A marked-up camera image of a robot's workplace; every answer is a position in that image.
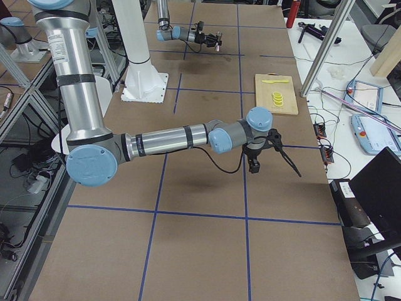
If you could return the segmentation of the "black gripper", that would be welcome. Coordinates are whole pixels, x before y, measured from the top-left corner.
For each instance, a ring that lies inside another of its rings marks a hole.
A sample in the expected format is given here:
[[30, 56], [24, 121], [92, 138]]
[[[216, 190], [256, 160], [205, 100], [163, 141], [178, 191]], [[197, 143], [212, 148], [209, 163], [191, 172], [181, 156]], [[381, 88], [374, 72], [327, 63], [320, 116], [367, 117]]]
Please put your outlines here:
[[[257, 160], [258, 155], [260, 153], [269, 148], [269, 143], [265, 137], [256, 137], [252, 142], [243, 145], [243, 153], [247, 157], [247, 161], [249, 162], [249, 172], [250, 173], [258, 173], [260, 170], [260, 163]], [[294, 172], [301, 177], [301, 173], [297, 168], [296, 164], [293, 160], [285, 153], [283, 149], [277, 149], [276, 152], [279, 152], [284, 161], [294, 170]]]
[[222, 42], [221, 41], [216, 42], [216, 37], [217, 37], [217, 39], [221, 39], [222, 32], [217, 31], [216, 35], [196, 32], [194, 43], [199, 44], [199, 45], [214, 46], [215, 48], [220, 48], [222, 45]]

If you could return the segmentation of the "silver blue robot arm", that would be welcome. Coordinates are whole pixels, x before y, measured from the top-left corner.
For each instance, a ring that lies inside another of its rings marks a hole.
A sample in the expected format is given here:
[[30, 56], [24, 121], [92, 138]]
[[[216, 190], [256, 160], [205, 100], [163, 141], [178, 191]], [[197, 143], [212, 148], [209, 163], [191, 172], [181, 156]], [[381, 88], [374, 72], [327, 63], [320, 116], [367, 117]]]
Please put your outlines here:
[[283, 151], [281, 135], [272, 126], [272, 113], [252, 108], [232, 124], [213, 120], [138, 135], [114, 134], [103, 121], [86, 36], [95, 8], [90, 1], [32, 1], [36, 24], [46, 33], [56, 81], [70, 127], [66, 169], [84, 186], [111, 180], [120, 164], [136, 157], [212, 147], [218, 154], [236, 147], [247, 157], [249, 170], [259, 170], [258, 155], [265, 149]]
[[199, 21], [191, 28], [170, 25], [170, 14], [168, 1], [156, 1], [159, 29], [156, 36], [159, 41], [180, 40], [186, 43], [195, 43], [200, 46], [205, 45], [208, 48], [214, 48], [216, 52], [220, 51], [222, 46], [222, 33], [217, 31], [215, 34], [205, 34], [203, 32], [204, 22]]

